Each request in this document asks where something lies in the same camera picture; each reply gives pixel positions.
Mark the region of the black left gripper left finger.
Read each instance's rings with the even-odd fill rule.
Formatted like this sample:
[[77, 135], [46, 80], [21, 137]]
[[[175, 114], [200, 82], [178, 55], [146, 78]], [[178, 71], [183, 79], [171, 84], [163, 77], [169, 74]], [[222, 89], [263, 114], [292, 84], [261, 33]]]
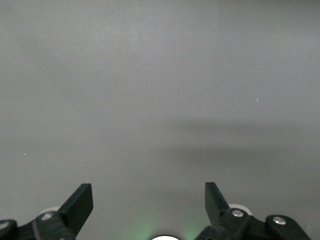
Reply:
[[93, 210], [92, 185], [81, 184], [61, 207], [49, 208], [25, 225], [0, 221], [2, 240], [75, 240]]

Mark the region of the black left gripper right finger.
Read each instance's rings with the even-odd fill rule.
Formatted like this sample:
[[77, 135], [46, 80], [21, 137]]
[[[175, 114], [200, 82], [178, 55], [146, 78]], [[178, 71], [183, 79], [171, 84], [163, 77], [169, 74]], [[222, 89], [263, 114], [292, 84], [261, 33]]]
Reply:
[[292, 218], [269, 215], [256, 219], [239, 207], [230, 207], [215, 182], [205, 184], [205, 210], [211, 225], [198, 240], [309, 240], [308, 234]]

